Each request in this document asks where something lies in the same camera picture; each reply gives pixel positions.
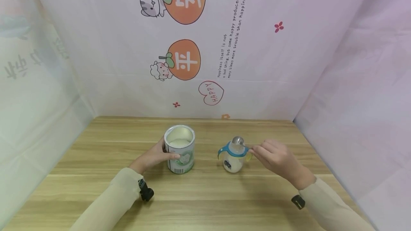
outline cartoon sheep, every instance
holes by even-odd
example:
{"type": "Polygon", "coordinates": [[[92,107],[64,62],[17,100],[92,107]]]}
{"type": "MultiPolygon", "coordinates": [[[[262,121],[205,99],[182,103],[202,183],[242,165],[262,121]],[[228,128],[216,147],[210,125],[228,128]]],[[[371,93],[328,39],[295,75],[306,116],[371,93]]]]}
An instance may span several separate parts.
{"type": "Polygon", "coordinates": [[[151,67],[150,74],[154,76],[155,79],[164,81],[166,79],[171,79],[173,77],[173,74],[168,69],[167,63],[159,63],[157,61],[154,61],[154,64],[151,65],[150,67],[151,67]]]}

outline can rim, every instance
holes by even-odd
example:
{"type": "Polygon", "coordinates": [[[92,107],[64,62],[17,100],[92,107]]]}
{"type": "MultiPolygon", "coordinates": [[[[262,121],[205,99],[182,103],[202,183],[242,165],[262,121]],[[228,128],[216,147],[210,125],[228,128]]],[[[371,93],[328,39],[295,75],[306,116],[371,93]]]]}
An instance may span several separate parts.
{"type": "Polygon", "coordinates": [[[182,125],[182,124],[171,126],[171,127],[168,128],[167,131],[164,133],[164,142],[167,144],[168,147],[175,148],[175,149],[184,149],[184,148],[187,148],[187,147],[189,147],[190,145],[193,144],[193,142],[194,142],[195,139],[196,139],[196,134],[195,134],[194,130],[193,130],[192,128],[190,128],[189,126],[187,126],[187,125],[182,125]],[[172,147],[172,145],[170,145],[170,143],[167,141],[167,135],[170,134],[171,131],[173,131],[173,129],[178,128],[178,127],[187,128],[187,129],[188,129],[189,131],[191,131],[191,133],[193,134],[193,139],[192,139],[185,147],[181,147],[181,148],[172,147]]]}

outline tabletop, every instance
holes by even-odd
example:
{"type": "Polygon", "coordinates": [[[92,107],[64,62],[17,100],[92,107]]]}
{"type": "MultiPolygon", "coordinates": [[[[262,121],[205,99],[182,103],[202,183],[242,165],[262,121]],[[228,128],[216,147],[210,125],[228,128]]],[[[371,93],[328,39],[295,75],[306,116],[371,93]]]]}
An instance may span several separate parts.
{"type": "Polygon", "coordinates": [[[298,191],[257,159],[236,174],[225,171],[217,152],[235,136],[242,136],[246,144],[274,138],[288,145],[303,165],[359,212],[291,121],[98,117],[4,230],[68,230],[119,170],[175,124],[195,131],[193,169],[178,175],[160,164],[147,171],[153,199],[138,199],[114,230],[322,230],[307,209],[298,210],[290,201],[298,191]]]}

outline person's left hand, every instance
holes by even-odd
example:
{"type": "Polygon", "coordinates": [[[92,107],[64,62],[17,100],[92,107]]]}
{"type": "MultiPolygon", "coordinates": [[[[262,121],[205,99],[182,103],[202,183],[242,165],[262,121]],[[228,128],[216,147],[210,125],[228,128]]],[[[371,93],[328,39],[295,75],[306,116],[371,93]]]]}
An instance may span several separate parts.
{"type": "Polygon", "coordinates": [[[157,144],[135,159],[129,168],[143,175],[146,170],[163,161],[177,160],[179,158],[179,154],[167,153],[165,151],[164,137],[162,137],[157,144]]]}

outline wrist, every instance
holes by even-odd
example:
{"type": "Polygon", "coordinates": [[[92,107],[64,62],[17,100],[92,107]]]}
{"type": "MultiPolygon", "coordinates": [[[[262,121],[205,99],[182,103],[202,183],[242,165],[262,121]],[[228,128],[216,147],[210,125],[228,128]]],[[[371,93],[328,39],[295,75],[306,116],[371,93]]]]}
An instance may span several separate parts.
{"type": "Polygon", "coordinates": [[[288,180],[297,190],[301,191],[316,182],[314,174],[306,167],[301,166],[295,175],[288,180]]]}
{"type": "Polygon", "coordinates": [[[137,172],[140,175],[143,175],[146,171],[144,164],[137,158],[129,166],[130,169],[137,172]]]}

